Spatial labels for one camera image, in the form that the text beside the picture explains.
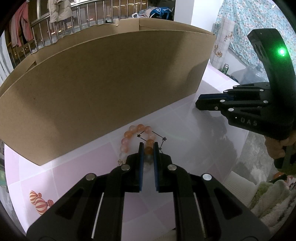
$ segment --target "beaded bracelet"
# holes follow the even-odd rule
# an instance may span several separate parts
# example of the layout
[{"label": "beaded bracelet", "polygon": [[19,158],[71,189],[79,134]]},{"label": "beaded bracelet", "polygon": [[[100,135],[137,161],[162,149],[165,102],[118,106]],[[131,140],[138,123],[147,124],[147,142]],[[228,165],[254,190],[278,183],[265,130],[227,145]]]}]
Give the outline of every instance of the beaded bracelet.
[{"label": "beaded bracelet", "polygon": [[119,160],[117,161],[119,165],[125,164],[126,162],[126,158],[128,156],[128,146],[134,134],[139,133],[137,137],[141,138],[141,134],[144,132],[147,134],[147,140],[142,138],[146,141],[144,153],[146,155],[153,155],[153,144],[156,138],[156,134],[152,131],[152,128],[150,126],[145,127],[143,124],[139,124],[137,126],[130,126],[128,131],[124,133],[124,138],[121,140],[121,153],[119,154]]}]

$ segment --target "floral fabric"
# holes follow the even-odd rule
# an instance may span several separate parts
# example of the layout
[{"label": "floral fabric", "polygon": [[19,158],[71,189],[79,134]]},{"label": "floral fabric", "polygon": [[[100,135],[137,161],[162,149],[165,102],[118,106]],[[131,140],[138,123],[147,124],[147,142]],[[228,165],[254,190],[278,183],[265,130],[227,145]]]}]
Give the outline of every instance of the floral fabric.
[{"label": "floral fabric", "polygon": [[257,28],[275,28],[284,39],[296,66],[296,34],[281,10],[267,0],[224,0],[214,28],[217,35],[222,17],[234,21],[233,38],[229,48],[247,65],[257,66],[259,59],[247,35]]}]

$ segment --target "white strip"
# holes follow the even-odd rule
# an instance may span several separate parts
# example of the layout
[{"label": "white strip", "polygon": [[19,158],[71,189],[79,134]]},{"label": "white strip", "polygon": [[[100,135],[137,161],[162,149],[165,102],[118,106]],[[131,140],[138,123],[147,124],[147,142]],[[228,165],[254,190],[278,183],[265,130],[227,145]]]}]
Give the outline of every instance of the white strip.
[{"label": "white strip", "polygon": [[198,210],[198,215],[200,217],[200,224],[202,226],[202,233],[203,233],[204,238],[206,238],[205,227],[204,227],[204,223],[203,223],[203,220],[202,220],[202,213],[200,211],[200,206],[198,205],[196,194],[195,193],[193,193],[193,194],[194,194],[194,198],[195,198],[195,202],[196,202],[196,206],[197,206],[197,210]]},{"label": "white strip", "polygon": [[98,207],[98,212],[96,213],[96,219],[94,221],[93,232],[91,234],[91,238],[92,239],[94,238],[94,232],[96,230],[96,223],[98,222],[98,217],[99,217],[99,212],[100,212],[101,204],[102,204],[102,201],[103,201],[103,196],[104,196],[104,193],[102,193],[102,197],[101,197],[100,204],[99,204],[99,207]]}]

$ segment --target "hand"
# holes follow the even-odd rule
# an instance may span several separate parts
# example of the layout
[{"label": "hand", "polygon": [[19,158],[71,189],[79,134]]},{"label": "hand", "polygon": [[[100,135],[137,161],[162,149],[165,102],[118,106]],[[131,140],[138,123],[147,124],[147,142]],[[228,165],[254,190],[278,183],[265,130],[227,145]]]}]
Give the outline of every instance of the hand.
[{"label": "hand", "polygon": [[290,136],[282,141],[265,137],[265,146],[269,156],[273,159],[278,159],[285,156],[283,146],[291,146],[296,142],[296,131],[292,131]]}]

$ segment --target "cardboard box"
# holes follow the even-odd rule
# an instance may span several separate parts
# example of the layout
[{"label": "cardboard box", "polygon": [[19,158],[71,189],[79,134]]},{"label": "cardboard box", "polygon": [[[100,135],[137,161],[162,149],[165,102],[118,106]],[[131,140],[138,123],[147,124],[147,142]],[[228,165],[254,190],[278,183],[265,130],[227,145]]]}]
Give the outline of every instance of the cardboard box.
[{"label": "cardboard box", "polygon": [[45,164],[196,92],[214,42],[206,30],[145,18],[66,36],[0,88],[0,138]]}]

